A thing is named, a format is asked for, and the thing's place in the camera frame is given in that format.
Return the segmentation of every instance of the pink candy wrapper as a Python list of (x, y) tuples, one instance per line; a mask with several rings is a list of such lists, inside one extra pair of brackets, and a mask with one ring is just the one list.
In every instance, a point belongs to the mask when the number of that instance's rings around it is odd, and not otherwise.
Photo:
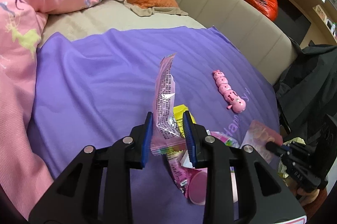
[(234, 147), (234, 148), (240, 147), (238, 141), (235, 138), (232, 138), (232, 137), (226, 135), (223, 132), (210, 131), (210, 134), (211, 134), (211, 136), (221, 140), (227, 146), (231, 146), (231, 147)]
[(153, 101), (153, 134), (151, 151), (163, 155), (186, 149), (177, 121), (173, 115), (176, 84), (170, 73), (175, 54), (162, 59), (156, 79)]
[(183, 192), (185, 197), (188, 197), (188, 185), (192, 177), (199, 171), (196, 169), (182, 167), (180, 161), (185, 151), (172, 152), (167, 154), (167, 160), (170, 165), (174, 183)]
[(240, 148), (245, 145), (251, 145), (269, 164), (272, 161), (274, 154), (266, 149), (267, 142), (274, 142), (277, 145), (282, 145), (283, 139), (282, 136), (273, 129), (270, 129), (261, 122), (253, 120)]

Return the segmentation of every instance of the pink caterpillar toy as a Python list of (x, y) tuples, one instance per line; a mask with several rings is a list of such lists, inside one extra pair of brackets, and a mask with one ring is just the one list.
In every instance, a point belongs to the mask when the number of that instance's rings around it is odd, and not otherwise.
[(213, 78), (217, 87), (219, 88), (219, 92), (225, 100), (229, 103), (227, 109), (232, 109), (235, 113), (241, 113), (246, 109), (245, 100), (241, 99), (237, 93), (232, 90), (230, 85), (228, 84), (228, 80), (220, 70), (213, 71)]

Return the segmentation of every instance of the deer pattern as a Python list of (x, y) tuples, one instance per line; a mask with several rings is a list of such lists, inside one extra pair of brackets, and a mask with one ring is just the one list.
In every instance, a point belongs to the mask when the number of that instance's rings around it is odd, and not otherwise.
[(25, 34), (21, 34), (19, 30), (17, 29), (20, 24), (20, 16), (18, 23), (16, 23), (16, 20), (14, 16), (9, 15), (9, 20), (6, 24), (6, 32), (12, 33), (12, 41), (15, 42), (18, 40), (19, 44), (23, 47), (28, 49), (31, 54), (32, 58), (35, 58), (35, 52), (36, 52), (36, 43), (41, 40), (40, 35), (37, 33), (36, 29), (30, 29)]

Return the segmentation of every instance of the purple towel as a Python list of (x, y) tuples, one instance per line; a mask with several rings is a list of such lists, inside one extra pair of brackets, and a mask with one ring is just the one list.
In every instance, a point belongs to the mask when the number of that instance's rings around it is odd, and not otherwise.
[[(231, 133), (239, 143), (253, 119), (279, 131), (272, 86), (216, 28), (110, 29), (74, 42), (55, 33), (37, 55), (28, 130), (33, 152), (54, 178), (86, 145), (110, 146), (144, 123), (159, 63), (174, 52), (175, 105), (188, 106), (198, 124)], [(226, 109), (215, 69), (246, 100), (243, 113)], [(132, 170), (131, 188), (135, 223), (202, 223), (203, 207), (185, 199), (161, 156), (151, 155), (144, 170)]]

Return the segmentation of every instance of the pink comforter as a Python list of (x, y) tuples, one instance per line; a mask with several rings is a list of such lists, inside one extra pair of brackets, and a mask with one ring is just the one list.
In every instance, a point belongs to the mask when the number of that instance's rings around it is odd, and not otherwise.
[(35, 94), (36, 47), (48, 14), (100, 1), (0, 0), (0, 183), (26, 218), (53, 182), (26, 135)]

